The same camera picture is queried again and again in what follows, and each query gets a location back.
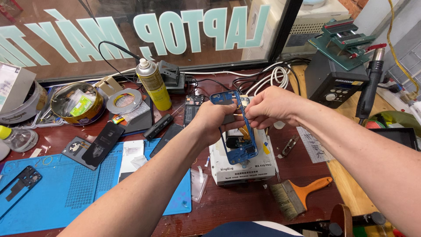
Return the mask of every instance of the paint brush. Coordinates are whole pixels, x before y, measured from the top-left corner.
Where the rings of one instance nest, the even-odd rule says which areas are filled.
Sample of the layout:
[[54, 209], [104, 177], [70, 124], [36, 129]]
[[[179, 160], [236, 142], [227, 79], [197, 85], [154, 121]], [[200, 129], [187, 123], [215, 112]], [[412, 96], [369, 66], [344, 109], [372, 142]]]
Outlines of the paint brush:
[[288, 220], [294, 219], [298, 214], [307, 211], [306, 197], [309, 193], [326, 187], [332, 182], [331, 177], [325, 177], [305, 186], [298, 187], [290, 180], [270, 186], [279, 209]]

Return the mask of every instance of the hand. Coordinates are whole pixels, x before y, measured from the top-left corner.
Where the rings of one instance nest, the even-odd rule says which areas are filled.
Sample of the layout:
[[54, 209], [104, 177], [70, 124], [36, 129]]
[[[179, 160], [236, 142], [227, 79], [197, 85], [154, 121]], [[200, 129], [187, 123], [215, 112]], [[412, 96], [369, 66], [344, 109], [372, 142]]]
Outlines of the hand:
[[277, 121], [300, 126], [295, 119], [296, 111], [308, 100], [277, 86], [271, 86], [257, 94], [245, 109], [250, 126], [264, 129]]
[[236, 111], [236, 109], [237, 105], [235, 103], [231, 105], [214, 105], [211, 101], [206, 101], [200, 106], [195, 118], [187, 128], [199, 131], [203, 142], [206, 146], [210, 146], [221, 138], [219, 127], [221, 127], [222, 132], [225, 132], [245, 125], [244, 118], [236, 115], [234, 115], [235, 122], [222, 125], [225, 115], [241, 114], [241, 111]]

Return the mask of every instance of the black screwdriver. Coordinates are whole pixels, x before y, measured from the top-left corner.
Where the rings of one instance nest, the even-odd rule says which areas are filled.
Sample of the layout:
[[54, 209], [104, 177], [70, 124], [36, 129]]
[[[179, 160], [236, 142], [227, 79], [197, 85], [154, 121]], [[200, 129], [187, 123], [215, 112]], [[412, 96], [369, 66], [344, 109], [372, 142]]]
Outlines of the black screwdriver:
[[176, 109], [172, 114], [166, 113], [162, 118], [160, 118], [156, 123], [152, 125], [146, 132], [143, 133], [143, 136], [146, 140], [150, 141], [154, 139], [164, 128], [174, 120], [173, 114], [177, 112], [184, 104], [182, 104], [178, 109]]

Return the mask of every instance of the brush bristles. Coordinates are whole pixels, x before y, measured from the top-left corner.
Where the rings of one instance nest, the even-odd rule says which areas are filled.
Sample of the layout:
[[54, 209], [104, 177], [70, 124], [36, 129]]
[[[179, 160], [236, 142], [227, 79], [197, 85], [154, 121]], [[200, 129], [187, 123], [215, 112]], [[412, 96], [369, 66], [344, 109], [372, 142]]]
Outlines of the brush bristles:
[[271, 185], [270, 190], [275, 196], [279, 209], [282, 211], [287, 220], [292, 220], [294, 217], [298, 216], [298, 213], [290, 202], [282, 184]]

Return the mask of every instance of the spray can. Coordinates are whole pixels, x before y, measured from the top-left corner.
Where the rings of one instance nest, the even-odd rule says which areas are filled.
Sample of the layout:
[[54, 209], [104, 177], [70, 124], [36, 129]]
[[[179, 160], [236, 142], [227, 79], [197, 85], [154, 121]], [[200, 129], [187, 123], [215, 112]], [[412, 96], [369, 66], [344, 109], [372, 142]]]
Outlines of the spray can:
[[152, 61], [140, 59], [140, 63], [136, 67], [136, 74], [142, 81], [142, 85], [145, 87], [157, 109], [160, 111], [170, 109], [170, 95], [168, 94], [167, 87], [165, 87], [157, 65]]

